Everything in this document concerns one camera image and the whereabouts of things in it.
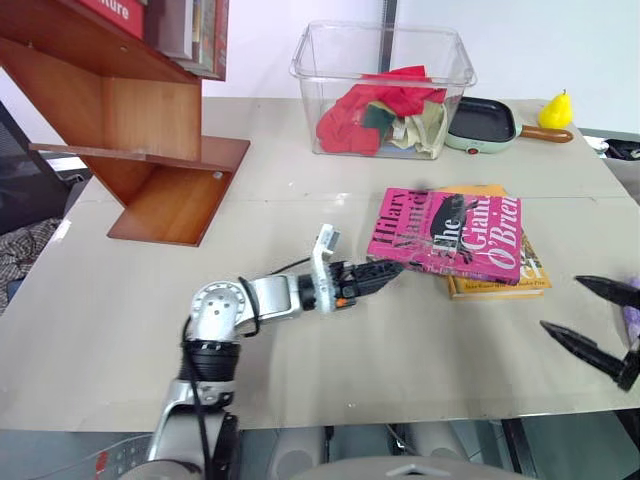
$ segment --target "green cloth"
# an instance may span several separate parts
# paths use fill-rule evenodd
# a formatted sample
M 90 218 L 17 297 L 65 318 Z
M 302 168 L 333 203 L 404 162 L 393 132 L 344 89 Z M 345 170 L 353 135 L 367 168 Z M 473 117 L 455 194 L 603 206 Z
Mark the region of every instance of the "green cloth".
M 382 102 L 371 102 L 367 105 L 362 126 L 365 128 L 375 128 L 379 133 L 379 141 L 382 143 L 391 128 L 391 124 L 396 116 Z

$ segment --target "wooden shelf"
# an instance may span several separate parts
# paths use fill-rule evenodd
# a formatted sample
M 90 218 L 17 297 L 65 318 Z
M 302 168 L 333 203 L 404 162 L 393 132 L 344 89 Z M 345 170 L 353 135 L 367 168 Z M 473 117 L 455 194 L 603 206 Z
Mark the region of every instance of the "wooden shelf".
M 0 66 L 125 211 L 109 236 L 197 246 L 248 140 L 201 136 L 201 81 L 75 0 L 0 8 Z
M 75 0 L 3 1 L 0 37 L 103 77 L 199 79 Z

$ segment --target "clear plastic bin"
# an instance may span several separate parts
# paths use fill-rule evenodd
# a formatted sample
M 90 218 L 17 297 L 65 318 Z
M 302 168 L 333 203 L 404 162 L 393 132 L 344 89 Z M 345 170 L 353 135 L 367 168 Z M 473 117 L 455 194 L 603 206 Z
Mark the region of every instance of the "clear plastic bin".
M 379 74 L 403 67 L 418 70 Z M 310 23 L 291 74 L 315 153 L 415 159 L 437 158 L 464 89 L 476 81 L 454 30 L 343 22 Z

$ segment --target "pink book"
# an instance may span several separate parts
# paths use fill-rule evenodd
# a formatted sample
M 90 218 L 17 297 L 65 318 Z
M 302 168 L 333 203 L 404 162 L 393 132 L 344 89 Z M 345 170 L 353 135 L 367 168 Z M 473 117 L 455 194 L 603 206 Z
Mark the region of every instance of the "pink book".
M 389 188 L 367 254 L 421 272 L 515 285 L 520 199 Z

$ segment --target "yellow pear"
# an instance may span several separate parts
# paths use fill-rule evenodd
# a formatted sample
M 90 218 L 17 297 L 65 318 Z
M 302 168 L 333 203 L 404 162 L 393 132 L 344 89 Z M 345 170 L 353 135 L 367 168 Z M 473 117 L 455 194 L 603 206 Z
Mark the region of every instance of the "yellow pear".
M 543 128 L 564 128 L 572 118 L 571 98 L 564 90 L 540 110 L 538 124 Z

